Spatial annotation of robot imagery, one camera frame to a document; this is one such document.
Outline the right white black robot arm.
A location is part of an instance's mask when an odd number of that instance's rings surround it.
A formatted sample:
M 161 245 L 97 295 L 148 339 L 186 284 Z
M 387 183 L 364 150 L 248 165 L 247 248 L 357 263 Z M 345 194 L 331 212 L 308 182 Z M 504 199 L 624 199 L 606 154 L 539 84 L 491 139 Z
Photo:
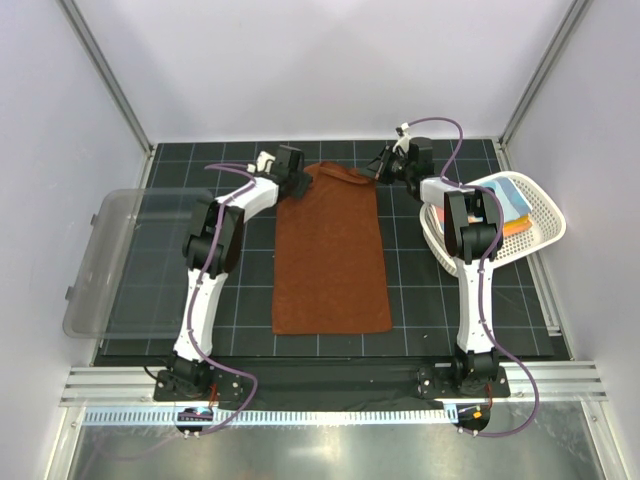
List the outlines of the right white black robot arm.
M 434 174 L 433 149 L 425 137 L 385 146 L 359 173 L 391 185 L 402 181 L 424 205 L 443 210 L 443 238 L 459 282 L 460 319 L 449 381 L 460 396 L 479 396 L 497 380 L 499 353 L 492 325 L 493 263 L 502 246 L 503 212 L 494 192 Z

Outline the orange polka dot towel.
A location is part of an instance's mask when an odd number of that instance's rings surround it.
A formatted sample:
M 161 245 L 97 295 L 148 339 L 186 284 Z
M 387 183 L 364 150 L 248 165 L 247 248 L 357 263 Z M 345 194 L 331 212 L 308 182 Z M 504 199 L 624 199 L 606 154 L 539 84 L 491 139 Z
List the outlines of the orange polka dot towel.
M 529 216 L 523 216 L 519 219 L 506 222 L 503 226 L 503 237 L 508 238 L 510 236 L 525 232 L 532 226 Z

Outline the dark brown towel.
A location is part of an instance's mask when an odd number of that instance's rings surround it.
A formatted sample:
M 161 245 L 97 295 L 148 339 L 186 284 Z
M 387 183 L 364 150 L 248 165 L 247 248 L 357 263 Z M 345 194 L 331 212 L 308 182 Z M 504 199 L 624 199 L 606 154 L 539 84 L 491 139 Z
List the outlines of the dark brown towel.
M 392 328 L 375 183 L 323 161 L 300 199 L 277 207 L 272 329 L 355 335 Z

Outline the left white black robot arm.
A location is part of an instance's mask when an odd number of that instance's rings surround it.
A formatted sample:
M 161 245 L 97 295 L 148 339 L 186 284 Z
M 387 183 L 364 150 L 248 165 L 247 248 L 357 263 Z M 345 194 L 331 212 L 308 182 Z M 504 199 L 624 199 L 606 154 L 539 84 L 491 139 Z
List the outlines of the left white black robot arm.
M 247 221 L 289 197 L 304 196 L 312 176 L 304 171 L 302 150 L 281 145 L 248 164 L 219 163 L 205 168 L 239 175 L 246 182 L 231 193 L 195 203 L 182 247 L 188 289 L 173 355 L 158 374 L 157 391 L 200 400 L 212 387 L 213 329 L 219 300 L 242 253 Z

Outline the light blue orange towel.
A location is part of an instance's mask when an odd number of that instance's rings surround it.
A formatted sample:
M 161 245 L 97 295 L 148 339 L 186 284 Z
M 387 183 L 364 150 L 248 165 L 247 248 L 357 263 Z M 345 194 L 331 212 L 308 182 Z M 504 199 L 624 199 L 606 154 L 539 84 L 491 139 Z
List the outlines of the light blue orange towel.
M 440 183 L 440 179 L 427 179 L 426 186 L 420 186 L 420 195 L 425 198 L 424 202 L 429 204 L 431 219 L 436 222 L 440 232 L 443 233 L 445 226 L 445 214 L 442 208 L 444 205 L 443 192 L 457 188 L 458 184 L 454 182 L 452 185 L 445 184 L 443 187 L 439 187 Z M 516 224 L 522 219 L 529 218 L 532 211 L 531 204 L 511 179 L 499 176 L 483 180 L 479 185 L 491 189 L 496 195 L 502 207 L 505 225 Z

